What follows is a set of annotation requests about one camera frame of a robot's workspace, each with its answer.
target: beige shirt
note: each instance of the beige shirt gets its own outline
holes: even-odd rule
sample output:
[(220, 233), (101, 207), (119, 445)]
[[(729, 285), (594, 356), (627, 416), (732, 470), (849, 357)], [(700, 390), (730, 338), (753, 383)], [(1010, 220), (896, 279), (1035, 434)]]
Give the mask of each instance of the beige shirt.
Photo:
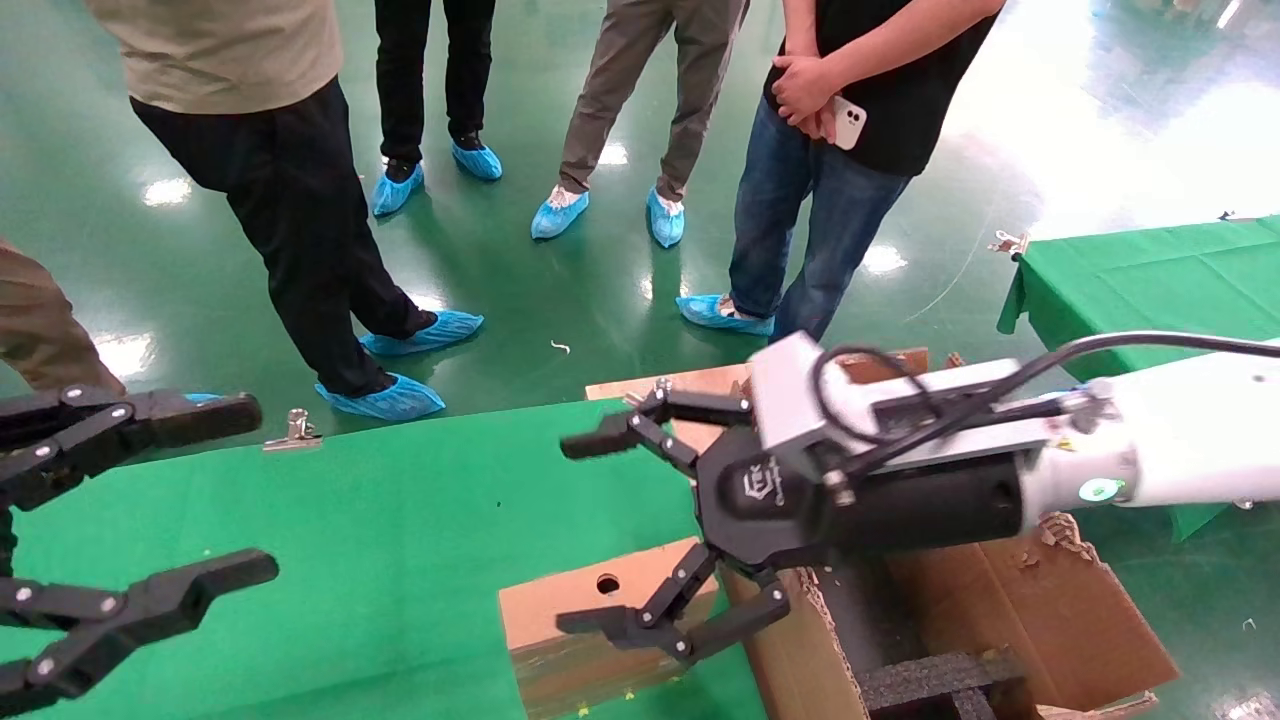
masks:
[(189, 114), (292, 105), (342, 68), (333, 0), (84, 0), (120, 41), (129, 95)]

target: robotic arm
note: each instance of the robotic arm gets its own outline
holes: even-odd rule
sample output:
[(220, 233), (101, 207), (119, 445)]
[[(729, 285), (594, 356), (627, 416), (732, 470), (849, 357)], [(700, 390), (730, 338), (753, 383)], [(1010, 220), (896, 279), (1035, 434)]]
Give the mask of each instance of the robotic arm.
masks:
[(279, 574), (244, 550), (156, 573), (124, 592), (10, 578), (17, 546), (9, 509), (35, 510), (151, 447), (180, 447), (257, 429), (247, 395), (193, 404), (179, 393), (124, 398), (73, 386), (0, 401), (0, 629), (65, 633), (35, 659), (0, 659), (0, 717), (74, 700), (142, 646), (200, 626), (223, 594)]
[[(1030, 401), (1004, 398), (1071, 357), (1124, 345), (1211, 355), (1093, 380)], [(777, 570), (841, 555), (925, 550), (1036, 528), (1089, 505), (1179, 505), (1280, 497), (1268, 407), (1280, 402), (1280, 342), (1116, 333), (1012, 360), (918, 378), (850, 383), (797, 333), (751, 357), (753, 397), (655, 388), (595, 433), (561, 442), (584, 459), (645, 446), (694, 480), (704, 543), (641, 609), (562, 615), (564, 632), (659, 647), (691, 665), (787, 615)], [(685, 419), (728, 429), (703, 455), (663, 432)], [(687, 600), (723, 561), (760, 594), (687, 633)]]

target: green tablecloth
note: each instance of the green tablecloth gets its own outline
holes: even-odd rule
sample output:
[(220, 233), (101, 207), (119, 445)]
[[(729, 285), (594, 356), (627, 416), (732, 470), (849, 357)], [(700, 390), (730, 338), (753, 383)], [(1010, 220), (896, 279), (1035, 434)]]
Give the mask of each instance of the green tablecloth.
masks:
[[(19, 516), (18, 574), (105, 588), (257, 546), (280, 578), (219, 600), (78, 702), (92, 720), (522, 720), (498, 589), (698, 532), (645, 452), (561, 457), (617, 401), (241, 447), (120, 468)], [(0, 661), (54, 635), (0, 628)], [(763, 720), (741, 647), (591, 720)]]
[[(1280, 215), (1032, 242), (1018, 264), (998, 329), (1011, 333), (1024, 313), (1050, 348), (1137, 329), (1280, 337)], [(1082, 357), (1068, 370), (1085, 380), (1188, 355), (1119, 348)], [(1175, 509), (1176, 539), (1222, 507)]]

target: shiny floor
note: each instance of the shiny floor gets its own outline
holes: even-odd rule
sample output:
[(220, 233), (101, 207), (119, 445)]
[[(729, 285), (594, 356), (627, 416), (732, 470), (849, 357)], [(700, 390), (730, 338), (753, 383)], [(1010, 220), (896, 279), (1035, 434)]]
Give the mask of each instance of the shiny floor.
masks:
[[(488, 316), (474, 342), (389, 364), (435, 387), (449, 414), (576, 400), (589, 383), (741, 361), (756, 347), (689, 328), (672, 300), (726, 287), (733, 195), (782, 32), (781, 4), (753, 4), (677, 249), (659, 250), (644, 224), (675, 105), (669, 41), (614, 128), (591, 209), (564, 236), (535, 245), (529, 220), (556, 181), (600, 5), (499, 4), (485, 131), (507, 169), (495, 184), (462, 177), (449, 159), (436, 13), (424, 147), (430, 197), (375, 232), (393, 274), (424, 306)], [(371, 3), (339, 6), (342, 81), (357, 165), (371, 187), (380, 161)], [(52, 270), (122, 379), (140, 391), (253, 392), (273, 424), (246, 442), (282, 434), (296, 406), (310, 409), (324, 433), (371, 427), (333, 416), (314, 395), (230, 211), (192, 187), (133, 118), (113, 41), (77, 0), (0, 4), (0, 233)], [(986, 250), (995, 231), (1052, 238), (1280, 211), (1277, 117), (1280, 4), (1272, 0), (1010, 0), (929, 170), (886, 220), (828, 340), (923, 345), (974, 360), (1033, 355), (1042, 347), (1029, 329), (1012, 337), (993, 329), (1014, 269)], [(0, 377), (0, 393), (22, 391), (17, 377)], [(1215, 610), (1222, 634), (1215, 650), (1201, 651), (1189, 642), (1199, 635), (1180, 634), (1185, 620), (1156, 621), (1161, 588), (1148, 585), (1164, 570), (1142, 566), (1212, 557), (1243, 574), (1244, 560), (1225, 560), (1240, 552), (1274, 566), (1245, 541), (1276, 538), (1276, 519), (1270, 510), (1247, 521), (1226, 515), (1210, 539), (1174, 550), (1162, 515), (1092, 523), (1117, 553), (1137, 557), (1116, 569), (1189, 675), (1162, 693), (1164, 716), (1274, 716), (1248, 714), (1270, 712), (1280, 694), (1274, 669), (1247, 665), (1265, 661), (1263, 647), (1242, 653), (1233, 644), (1271, 638), (1265, 650), (1274, 656), (1276, 630), (1260, 615), (1266, 607), (1251, 611), (1256, 635), (1242, 634), (1244, 616)], [(1140, 543), (1155, 556), (1139, 557), (1132, 548)], [(1244, 579), (1230, 582), (1274, 605), (1256, 578)], [(1206, 582), (1228, 575), (1210, 571)]]

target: blue shoe cover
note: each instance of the blue shoe cover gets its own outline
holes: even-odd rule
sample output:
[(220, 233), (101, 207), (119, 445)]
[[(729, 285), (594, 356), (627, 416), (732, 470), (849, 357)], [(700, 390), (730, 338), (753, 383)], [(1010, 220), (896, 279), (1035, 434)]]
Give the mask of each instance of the blue shoe cover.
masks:
[(577, 200), (564, 208), (553, 208), (550, 200), (543, 202), (543, 206), (538, 209), (538, 214), (534, 215), (534, 224), (529, 228), (529, 233), (534, 240), (550, 240), (564, 232), (582, 214), (582, 210), (586, 210), (586, 206), (590, 205), (590, 192), (584, 192)]
[(658, 188), (649, 191), (649, 232), (658, 245), (671, 247), (685, 236), (685, 210), (672, 215), (658, 200)]
[(396, 340), (381, 334), (366, 334), (360, 345), (374, 355), (408, 355), (425, 350), (438, 350), (475, 334), (484, 323), (484, 315), (470, 315), (457, 310), (440, 310), (435, 324), (417, 331), (408, 340)]
[(483, 181), (495, 181), (502, 177), (502, 160), (488, 147), (463, 150), (454, 142), (453, 159), (463, 170)]
[(212, 402), (215, 400), (223, 398), (223, 396), (212, 395), (210, 392), (188, 392), (183, 395), (183, 397), (186, 397), (187, 402), (191, 402), (192, 405), (204, 405), (206, 402)]
[(413, 167), (413, 174), (404, 182), (392, 182), (385, 173), (380, 176), (374, 187), (374, 217), (390, 215), (403, 208), (413, 188), (421, 187), (425, 181), (426, 174), (421, 164)]
[(352, 415), (364, 415), (366, 418), (378, 418), (389, 423), (416, 420), (431, 413), (444, 410), (444, 401), (440, 400), (439, 395), (435, 395), (434, 389), (404, 375), (397, 375), (396, 373), (390, 375), (396, 378), (396, 384), (381, 392), (364, 397), (347, 397), (332, 393), (320, 383), (316, 383), (316, 392), (320, 393), (320, 397), (328, 400), (334, 410)]
[(694, 295), (690, 297), (677, 297), (676, 306), (680, 307), (680, 314), (695, 325), (765, 337), (773, 334), (773, 318), (751, 320), (748, 318), (726, 318), (721, 315), (717, 309), (721, 297), (723, 296)]

